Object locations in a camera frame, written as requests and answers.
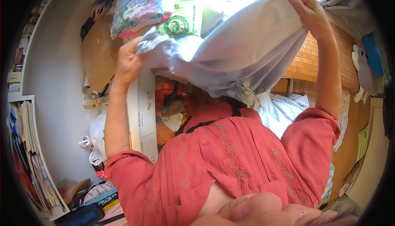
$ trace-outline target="cardboard box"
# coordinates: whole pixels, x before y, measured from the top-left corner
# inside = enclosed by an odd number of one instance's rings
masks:
[[[111,15],[101,16],[89,30],[81,44],[81,55],[86,77],[93,90],[101,92],[115,75],[121,38],[110,37]]]

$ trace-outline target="hat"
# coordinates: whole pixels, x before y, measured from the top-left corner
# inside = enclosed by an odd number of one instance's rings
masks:
[[[91,180],[85,179],[80,183],[77,183],[75,180],[63,179],[62,180],[63,188],[66,193],[62,196],[64,202],[67,206],[79,205],[80,199],[83,199],[87,194],[89,187],[91,186]]]

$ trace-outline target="embroidery pattern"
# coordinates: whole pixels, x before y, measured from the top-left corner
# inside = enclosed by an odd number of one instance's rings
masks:
[[[285,180],[287,181],[287,190],[288,190],[288,195],[294,199],[294,204],[300,204],[303,205],[304,201],[299,199],[294,192],[291,190],[291,180],[292,177],[294,176],[294,173],[292,171],[288,171],[286,169],[284,169],[281,164],[279,163],[279,153],[280,150],[275,149],[273,146],[269,145],[269,143],[265,142],[265,144],[267,146],[269,146],[271,148],[271,150],[273,151],[273,155],[274,156],[274,164],[276,165],[276,168],[281,170],[283,172],[283,175],[285,177]]]
[[[181,136],[179,136],[177,138],[177,142],[180,143],[182,145],[182,151],[181,151],[181,155],[180,155],[180,163],[185,167],[185,176],[184,179],[180,180],[179,185],[182,186],[185,190],[189,190],[189,184],[188,184],[188,176],[191,174],[191,171],[189,169],[189,167],[187,165],[185,165],[185,151],[186,151],[186,146],[184,141],[181,141]]]
[[[220,139],[220,141],[221,141],[221,144],[223,144],[224,146],[226,146],[226,150],[228,151],[228,154],[229,154],[229,158],[228,158],[229,167],[230,167],[231,169],[236,170],[236,174],[237,174],[237,176],[239,177],[240,180],[243,179],[244,176],[245,176],[247,173],[244,172],[244,171],[242,171],[242,170],[239,169],[238,167],[236,167],[235,164],[234,164],[234,162],[233,162],[233,159],[232,159],[232,158],[233,158],[233,154],[234,154],[234,150],[236,149],[236,147],[231,146],[230,144],[226,143],[226,141],[224,140],[224,133],[225,133],[226,126],[221,125],[221,124],[219,124],[219,123],[214,123],[214,125],[218,126],[218,128],[219,128],[220,131],[221,131],[221,134],[220,134],[219,139]]]
[[[152,199],[151,203],[148,205],[148,209],[151,211],[151,213],[155,217],[155,225],[159,225],[159,219],[158,219],[158,214],[155,211],[155,201],[158,200],[158,191],[154,188],[154,177],[156,174],[152,176],[151,183],[149,184],[149,189],[152,190],[152,193],[154,194],[154,198]]]

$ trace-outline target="cabinet handle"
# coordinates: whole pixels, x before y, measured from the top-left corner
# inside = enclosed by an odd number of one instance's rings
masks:
[[[149,110],[151,108],[151,94],[149,94],[149,92],[147,92],[147,96],[148,96],[148,107],[147,107],[147,110]]]

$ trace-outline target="curtain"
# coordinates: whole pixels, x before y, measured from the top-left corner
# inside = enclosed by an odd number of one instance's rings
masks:
[[[377,30],[374,19],[363,0],[322,0],[322,3],[326,10],[340,17],[360,36]]]

